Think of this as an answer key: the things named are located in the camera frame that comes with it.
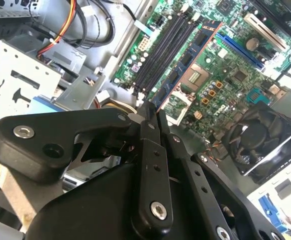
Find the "green circuit board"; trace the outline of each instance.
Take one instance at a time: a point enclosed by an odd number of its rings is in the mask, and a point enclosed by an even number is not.
[[[280,3],[280,0],[264,0],[264,2],[278,16],[282,16],[287,12],[285,7]],[[160,16],[165,16],[166,21],[162,26],[154,30],[156,38],[151,41],[146,51],[141,51],[139,48],[145,34],[140,33],[137,37],[126,59],[122,62],[120,69],[113,78],[113,81],[118,86],[126,89],[133,88],[134,80],[138,76],[138,73],[132,70],[132,64],[128,60],[131,60],[132,56],[136,57],[135,60],[132,59],[133,64],[136,65],[144,56],[145,52],[149,55],[152,54],[153,49],[161,38],[161,33],[169,25],[169,15],[177,13],[184,3],[190,5],[189,11],[192,12],[191,14],[200,13],[206,19],[222,21],[223,26],[219,30],[219,33],[229,36],[243,48],[246,48],[248,40],[256,38],[259,40],[259,46],[266,49],[273,49],[272,45],[244,20],[244,17],[248,13],[256,10],[248,0],[160,0],[146,25],[150,28],[155,26]],[[220,10],[220,7],[218,7],[221,3],[226,3],[229,6],[226,12],[224,9]],[[212,131],[226,131],[241,118],[249,106],[253,104],[247,98],[251,90],[260,90],[260,92],[264,93],[265,101],[269,101],[269,104],[274,102],[277,96],[275,94],[269,94],[267,89],[275,82],[280,73],[291,64],[291,37],[286,36],[277,29],[271,22],[271,19],[264,19],[263,23],[286,42],[288,46],[286,52],[278,53],[260,71],[251,62],[216,36],[195,63],[202,69],[200,72],[197,72],[198,76],[201,76],[203,73],[207,74],[204,82],[198,88],[194,89],[193,87],[189,87],[189,84],[181,81],[181,84],[176,89],[176,91],[184,94],[185,97],[189,96],[191,103],[187,103],[172,95],[164,106],[167,115],[176,120],[182,112],[186,111],[183,114],[182,120],[177,124],[182,124],[187,129],[193,130],[202,136],[208,136]],[[201,25],[193,31],[155,87],[145,96],[148,100],[151,100],[155,92],[160,89],[162,82],[167,78],[184,51],[194,40],[200,27]],[[251,56],[261,59],[258,52],[250,51],[249,53]],[[221,88],[216,87],[216,83],[221,83]],[[215,95],[207,95],[207,90],[213,90]],[[203,99],[208,99],[208,103],[203,103]]]

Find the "expansion slot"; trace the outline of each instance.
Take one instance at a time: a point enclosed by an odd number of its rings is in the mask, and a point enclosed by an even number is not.
[[[141,70],[138,72],[137,78],[134,81],[136,88],[139,88],[140,84],[148,76],[149,72],[153,68],[158,66],[160,56],[165,52],[167,46],[173,44],[176,36],[178,36],[180,30],[182,30],[186,24],[188,24],[188,19],[185,14],[175,15],[173,17],[169,28],[165,31],[164,35],[161,37],[161,40],[156,45],[153,52],[150,54],[150,57],[148,57],[146,63],[142,66]]]
[[[227,35],[223,36],[220,33],[217,33],[216,36],[220,38],[223,42],[225,42],[233,50],[235,50],[239,55],[241,55],[246,60],[248,60],[251,64],[253,64],[257,69],[262,70],[265,67],[265,65],[261,61],[259,61],[257,58],[252,56],[242,46],[240,46],[234,40],[232,40],[231,37]]]
[[[286,42],[278,37],[275,33],[273,33],[262,21],[260,21],[255,15],[252,13],[248,13],[244,20],[253,27],[256,31],[258,31],[265,39],[269,41],[269,43],[274,46],[277,50],[281,52],[288,51],[289,47]]]
[[[142,87],[145,88],[145,93],[149,93],[154,86],[157,84],[157,82],[160,80],[162,75],[165,73],[171,62],[174,60],[182,46],[186,43],[187,39],[191,35],[191,33],[194,31],[194,29],[197,27],[196,24],[189,24],[187,28],[185,28],[185,31],[182,33],[180,39],[177,41],[177,43],[174,46],[171,46],[172,49],[169,51],[168,56],[165,58],[164,62],[159,65],[159,68],[155,71],[155,73],[150,78],[150,82]]]
[[[163,82],[160,89],[153,96],[151,102],[154,103],[157,111],[160,110],[164,102],[171,95],[173,90],[180,82],[182,76],[190,71],[191,65],[197,61],[200,54],[204,51],[207,44],[218,32],[221,25],[221,22],[213,20],[203,24],[201,30],[196,35],[195,40],[190,44],[167,79]]]
[[[263,0],[252,0],[251,3],[268,19],[271,19],[275,26],[280,29],[285,35],[291,37],[291,27],[274,15],[263,2]]]

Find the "metal bolt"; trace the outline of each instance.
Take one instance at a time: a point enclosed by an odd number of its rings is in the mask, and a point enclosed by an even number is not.
[[[208,162],[208,159],[207,159],[205,156],[203,156],[203,155],[200,156],[200,159],[201,159],[202,161],[204,161],[205,163]]]
[[[125,120],[127,120],[127,119],[126,119],[126,117],[125,117],[125,116],[123,116],[123,115],[118,115],[117,117],[118,117],[119,119],[121,119],[122,121],[125,121]]]
[[[29,126],[16,126],[13,133],[21,139],[31,139],[35,135],[35,131]]]
[[[165,220],[167,218],[167,210],[160,202],[154,201],[151,203],[151,212],[152,214],[160,220]]]
[[[149,126],[151,129],[156,129],[156,127],[153,126],[151,123],[149,123],[148,126]]]
[[[271,232],[271,235],[275,240],[281,240],[280,237],[275,232]]]
[[[177,136],[173,136],[173,140],[175,140],[177,143],[180,143],[180,138],[178,138]]]
[[[218,226],[216,228],[216,233],[221,240],[230,240],[231,239],[229,233],[223,227]]]

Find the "black mechanical arm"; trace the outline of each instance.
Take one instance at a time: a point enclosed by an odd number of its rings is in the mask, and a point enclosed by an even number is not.
[[[63,193],[65,172],[120,165]],[[204,154],[189,156],[166,114],[145,102],[0,120],[0,207],[25,240],[284,240]]]

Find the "cooling fan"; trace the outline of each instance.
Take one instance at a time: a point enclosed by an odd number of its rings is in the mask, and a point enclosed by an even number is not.
[[[261,183],[291,159],[291,120],[258,102],[224,135],[222,143],[240,173]]]

